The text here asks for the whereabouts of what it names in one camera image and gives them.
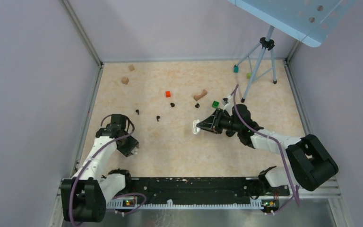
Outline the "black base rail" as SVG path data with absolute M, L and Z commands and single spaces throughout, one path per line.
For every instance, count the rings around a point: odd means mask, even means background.
M 271 187 L 257 177 L 140 177 L 126 180 L 117 196 L 125 206 L 192 205 L 220 207 L 249 205 L 260 197 L 290 196 L 288 186 Z

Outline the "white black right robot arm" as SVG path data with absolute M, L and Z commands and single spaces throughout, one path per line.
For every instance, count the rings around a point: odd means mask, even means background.
M 252 120 L 246 105 L 237 104 L 228 112 L 217 108 L 203 121 L 194 120 L 193 133 L 207 131 L 214 134 L 237 135 L 250 148 L 262 149 L 281 156 L 283 167 L 266 170 L 258 182 L 259 191 L 271 195 L 285 184 L 298 185 L 314 191 L 339 172 L 339 167 L 319 138 L 313 134 L 304 137 L 280 135 L 266 130 Z

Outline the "brown wooden arch block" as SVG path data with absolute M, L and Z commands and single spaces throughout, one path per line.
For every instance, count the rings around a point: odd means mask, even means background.
M 206 95 L 207 95 L 207 91 L 206 91 L 205 89 L 203 89 L 203 90 L 202 90 L 202 92 L 201 92 L 200 94 L 198 94 L 198 95 L 194 95 L 194 96 L 193 96 L 193 99 L 194 99 L 195 101 L 198 101 L 198 100 L 202 99 L 203 97 L 205 97 Z

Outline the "light blue perforated panel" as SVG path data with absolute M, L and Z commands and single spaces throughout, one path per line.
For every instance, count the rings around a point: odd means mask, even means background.
M 309 47 L 319 47 L 355 0 L 231 0 L 230 3 Z

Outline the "teal cube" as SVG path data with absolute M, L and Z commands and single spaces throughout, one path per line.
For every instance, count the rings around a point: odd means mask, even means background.
M 234 65 L 233 72 L 234 73 L 238 73 L 239 72 L 239 67 L 237 65 Z

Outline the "orange cube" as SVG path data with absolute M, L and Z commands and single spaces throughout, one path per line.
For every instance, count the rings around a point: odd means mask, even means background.
M 165 97 L 166 98 L 170 98 L 171 97 L 171 92 L 170 91 L 166 91 L 165 92 Z

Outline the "grey tripod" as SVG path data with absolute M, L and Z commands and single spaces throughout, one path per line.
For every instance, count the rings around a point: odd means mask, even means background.
M 273 76 L 272 82 L 273 82 L 273 84 L 277 84 L 276 63 L 275 63 L 276 59 L 275 59 L 275 53 L 274 53 L 275 41 L 273 39 L 271 39 L 274 30 L 275 30 L 275 27 L 270 26 L 266 36 L 260 38 L 259 42 L 242 59 L 240 59 L 240 61 L 237 64 L 235 64 L 239 67 L 245 60 L 249 61 L 249 67 L 250 67 L 249 73 L 251 73 L 251 78 L 249 79 L 248 85 L 246 86 L 246 89 L 241 98 L 242 103 L 245 102 L 245 100 L 248 96 L 249 89 L 250 89 L 251 85 L 253 84 L 253 82 L 258 80 L 260 77 L 264 76 L 268 72 L 270 72 L 270 71 L 272 72 L 272 76 Z M 261 49 L 259 52 L 259 56 L 256 60 L 256 64 L 253 67 L 252 63 L 251 63 L 250 55 L 258 48 L 261 48 Z M 265 52 L 270 53 L 271 67 L 268 70 L 266 70 L 265 72 L 263 72 L 262 74 L 258 75 L 259 67 L 262 63 Z

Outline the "white earbud charging case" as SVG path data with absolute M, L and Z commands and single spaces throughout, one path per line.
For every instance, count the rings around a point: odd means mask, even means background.
M 200 132 L 200 130 L 201 130 L 201 128 L 199 128 L 197 126 L 198 123 L 200 123 L 199 119 L 194 120 L 193 123 L 192 123 L 192 133 L 194 135 L 198 134 Z

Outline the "green block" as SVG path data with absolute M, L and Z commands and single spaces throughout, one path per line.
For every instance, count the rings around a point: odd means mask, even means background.
M 213 101 L 213 103 L 212 103 L 212 108 L 214 108 L 214 109 L 217 109 L 218 107 L 219 107 L 219 102 L 218 101 Z

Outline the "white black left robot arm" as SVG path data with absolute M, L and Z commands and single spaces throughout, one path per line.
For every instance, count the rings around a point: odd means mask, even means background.
M 126 170 L 114 170 L 104 176 L 109 158 L 115 151 L 125 157 L 134 155 L 139 142 L 132 134 L 135 126 L 123 114 L 110 114 L 110 122 L 95 134 L 93 146 L 83 164 L 70 178 L 62 180 L 60 195 L 64 220 L 78 227 L 87 222 L 101 222 L 106 204 L 117 193 L 128 195 L 133 183 Z

